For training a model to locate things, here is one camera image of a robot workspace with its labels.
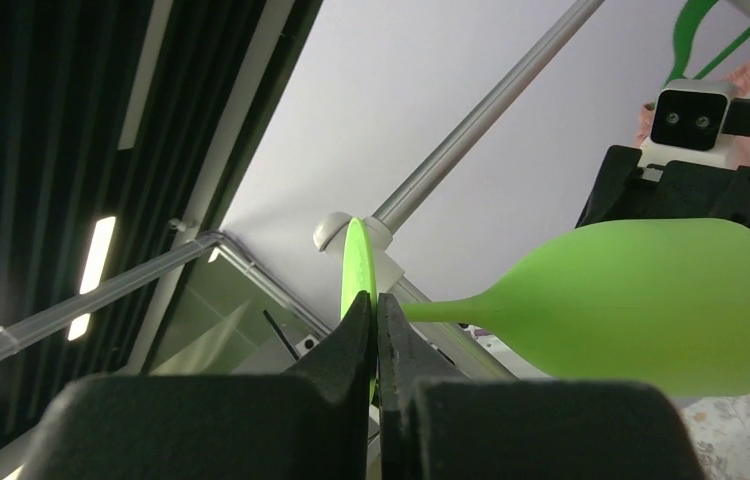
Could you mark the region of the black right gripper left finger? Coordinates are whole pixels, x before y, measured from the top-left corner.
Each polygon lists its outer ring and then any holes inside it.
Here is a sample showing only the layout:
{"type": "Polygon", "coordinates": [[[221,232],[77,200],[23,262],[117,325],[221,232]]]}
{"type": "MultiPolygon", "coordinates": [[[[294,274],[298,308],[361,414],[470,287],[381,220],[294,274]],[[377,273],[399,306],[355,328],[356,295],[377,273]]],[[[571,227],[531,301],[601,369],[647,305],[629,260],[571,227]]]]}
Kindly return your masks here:
{"type": "Polygon", "coordinates": [[[362,479],[372,303],[280,373],[90,376],[49,405],[24,479],[362,479]]]}

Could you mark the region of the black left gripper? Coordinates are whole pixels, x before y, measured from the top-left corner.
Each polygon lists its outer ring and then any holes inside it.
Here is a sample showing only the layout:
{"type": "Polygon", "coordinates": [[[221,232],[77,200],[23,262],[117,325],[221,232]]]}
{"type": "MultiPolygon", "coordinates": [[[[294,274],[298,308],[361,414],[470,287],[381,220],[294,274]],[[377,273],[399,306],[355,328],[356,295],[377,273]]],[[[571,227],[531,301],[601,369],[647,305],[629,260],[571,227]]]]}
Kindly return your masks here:
{"type": "Polygon", "coordinates": [[[613,145],[575,224],[631,219],[717,218],[750,229],[750,167],[672,160],[638,164],[642,151],[613,145]]]}

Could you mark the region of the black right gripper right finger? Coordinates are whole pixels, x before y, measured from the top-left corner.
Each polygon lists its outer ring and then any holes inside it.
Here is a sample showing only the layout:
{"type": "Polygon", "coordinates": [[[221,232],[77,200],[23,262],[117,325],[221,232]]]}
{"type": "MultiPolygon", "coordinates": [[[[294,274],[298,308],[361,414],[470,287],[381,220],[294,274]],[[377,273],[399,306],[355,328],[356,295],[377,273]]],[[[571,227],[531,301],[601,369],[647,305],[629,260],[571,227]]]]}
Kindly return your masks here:
{"type": "Polygon", "coordinates": [[[701,479],[673,404],[632,382],[477,380],[377,305],[386,479],[701,479]]]}

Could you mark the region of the green wine glass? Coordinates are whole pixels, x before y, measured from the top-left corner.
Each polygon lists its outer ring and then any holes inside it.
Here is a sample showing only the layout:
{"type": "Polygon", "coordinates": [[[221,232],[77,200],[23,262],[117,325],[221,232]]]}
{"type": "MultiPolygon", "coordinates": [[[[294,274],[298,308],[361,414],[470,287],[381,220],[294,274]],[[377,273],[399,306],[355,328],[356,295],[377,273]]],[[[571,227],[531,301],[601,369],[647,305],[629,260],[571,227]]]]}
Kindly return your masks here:
{"type": "Polygon", "coordinates": [[[599,222],[547,241],[479,294],[403,312],[415,323],[481,327],[554,378],[742,396],[750,229],[717,218],[599,222]]]}

